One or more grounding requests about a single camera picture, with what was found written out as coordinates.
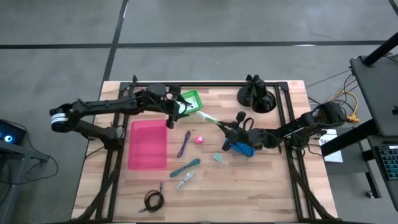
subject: teal cable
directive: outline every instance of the teal cable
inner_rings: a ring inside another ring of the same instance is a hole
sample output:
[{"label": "teal cable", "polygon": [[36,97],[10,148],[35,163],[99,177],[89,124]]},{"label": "teal cable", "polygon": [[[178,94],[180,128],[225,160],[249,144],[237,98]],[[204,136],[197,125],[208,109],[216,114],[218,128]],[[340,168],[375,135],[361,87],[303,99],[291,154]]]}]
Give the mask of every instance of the teal cable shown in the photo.
[{"label": "teal cable", "polygon": [[192,160],[190,163],[188,163],[187,165],[179,168],[178,170],[173,171],[170,174],[170,177],[176,177],[177,175],[179,175],[182,171],[184,171],[186,168],[191,167],[191,166],[195,166],[195,165],[199,165],[200,163],[200,159],[194,159]]}]

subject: gray floor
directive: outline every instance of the gray floor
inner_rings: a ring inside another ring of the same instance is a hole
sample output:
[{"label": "gray floor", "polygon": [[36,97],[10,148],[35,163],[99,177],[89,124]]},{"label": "gray floor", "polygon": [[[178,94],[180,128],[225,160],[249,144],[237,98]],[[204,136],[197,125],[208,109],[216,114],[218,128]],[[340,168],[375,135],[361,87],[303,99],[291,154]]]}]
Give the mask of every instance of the gray floor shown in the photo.
[{"label": "gray floor", "polygon": [[[1,44],[110,43],[122,0],[0,0]],[[127,7],[120,43],[189,41],[385,40],[398,28],[387,0],[138,0]],[[342,72],[375,45],[118,49],[110,80],[305,80]],[[58,161],[56,177],[24,186],[13,223],[70,217],[87,141],[50,129],[49,109],[76,98],[96,100],[109,49],[0,50],[0,118],[27,126],[33,144]],[[308,88],[325,101],[349,74]],[[360,90],[358,116],[370,118]],[[374,166],[382,199],[368,200],[364,175],[330,176],[340,218],[393,223],[398,213]],[[48,164],[37,177],[54,171]]]}]

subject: green basket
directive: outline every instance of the green basket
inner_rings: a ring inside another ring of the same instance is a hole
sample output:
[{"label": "green basket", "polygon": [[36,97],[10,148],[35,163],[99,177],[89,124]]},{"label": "green basket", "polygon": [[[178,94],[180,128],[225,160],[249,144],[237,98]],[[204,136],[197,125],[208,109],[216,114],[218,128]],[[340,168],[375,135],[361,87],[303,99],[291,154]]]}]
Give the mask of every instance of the green basket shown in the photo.
[{"label": "green basket", "polygon": [[[203,108],[199,94],[196,90],[186,92],[186,93],[182,94],[182,97],[184,97],[185,101],[187,101],[188,103],[191,103],[191,105],[188,105],[188,108],[184,112],[184,114],[189,114],[189,113],[198,111]],[[185,104],[179,102],[179,105],[180,105],[179,112],[182,113],[185,109]]]}]

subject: wooden tabletop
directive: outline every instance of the wooden tabletop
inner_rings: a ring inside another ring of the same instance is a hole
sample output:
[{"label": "wooden tabletop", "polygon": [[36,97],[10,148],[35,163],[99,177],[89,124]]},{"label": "wooden tabletop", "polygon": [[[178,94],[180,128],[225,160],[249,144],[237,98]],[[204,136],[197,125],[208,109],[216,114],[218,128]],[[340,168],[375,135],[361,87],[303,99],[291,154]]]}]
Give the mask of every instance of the wooden tabletop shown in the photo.
[{"label": "wooden tabletop", "polygon": [[[286,82],[289,84],[294,115],[298,118],[302,113],[310,111],[305,85],[303,81]],[[120,82],[104,82],[100,99],[116,99],[119,84]],[[202,111],[215,118],[232,121],[239,111],[245,111],[247,117],[254,119],[254,128],[280,127],[277,108],[270,113],[258,114],[250,108],[241,106],[236,100],[239,87],[182,88],[182,92],[189,90],[198,90],[204,105]],[[282,103],[284,111],[287,111],[285,101]],[[166,170],[129,170],[127,159],[131,122],[165,118],[166,115],[154,112],[145,112],[129,118],[114,212],[115,222],[297,221],[284,146],[282,145],[282,154],[279,154],[277,149],[263,149],[257,151],[251,158],[232,150],[224,152],[221,150],[224,142],[222,131],[216,125],[201,120],[197,115],[182,118],[175,123],[174,129],[168,129]],[[108,127],[112,120],[113,114],[98,115],[95,117],[95,124]],[[187,130],[192,131],[191,138],[184,155],[177,159],[177,153]],[[196,135],[203,136],[203,144],[195,144]],[[101,146],[100,141],[92,141],[87,153]],[[318,147],[311,147],[311,150],[320,152]],[[212,158],[215,152],[223,156],[222,162],[216,162]],[[85,161],[73,208],[73,218],[82,214],[98,193],[105,157],[106,150],[100,150]],[[201,164],[187,169],[187,171],[194,170],[195,174],[181,191],[176,191],[176,186],[186,172],[174,178],[170,178],[169,174],[195,158],[200,158]],[[307,152],[304,161],[312,192],[327,211],[336,217],[335,203],[323,158]],[[164,183],[164,207],[155,213],[138,213],[138,210],[144,208],[145,194],[152,189],[159,190],[161,181]],[[104,203],[104,214],[108,209],[108,200],[109,195]],[[306,214],[306,206],[303,206],[303,210]]]}]

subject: pink toy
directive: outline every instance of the pink toy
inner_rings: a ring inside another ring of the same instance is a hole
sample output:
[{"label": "pink toy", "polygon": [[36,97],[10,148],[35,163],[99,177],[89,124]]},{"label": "pink toy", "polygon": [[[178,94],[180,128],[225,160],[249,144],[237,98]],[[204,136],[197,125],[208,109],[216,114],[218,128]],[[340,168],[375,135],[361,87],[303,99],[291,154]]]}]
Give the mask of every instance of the pink toy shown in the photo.
[{"label": "pink toy", "polygon": [[195,142],[197,144],[202,144],[203,143],[203,136],[195,136]]},{"label": "pink toy", "polygon": [[133,121],[129,170],[164,170],[167,166],[166,120]]}]

